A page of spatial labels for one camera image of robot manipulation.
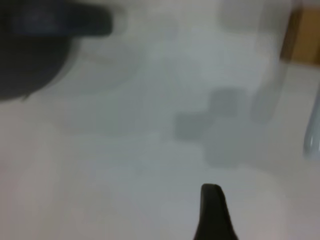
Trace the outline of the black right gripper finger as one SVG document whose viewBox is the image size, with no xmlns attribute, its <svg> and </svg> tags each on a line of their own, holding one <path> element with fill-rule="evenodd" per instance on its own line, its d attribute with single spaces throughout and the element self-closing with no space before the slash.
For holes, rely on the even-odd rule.
<svg viewBox="0 0 320 240">
<path fill-rule="evenodd" d="M 201 186 L 199 222 L 195 240 L 237 240 L 226 197 L 217 184 Z"/>
</svg>

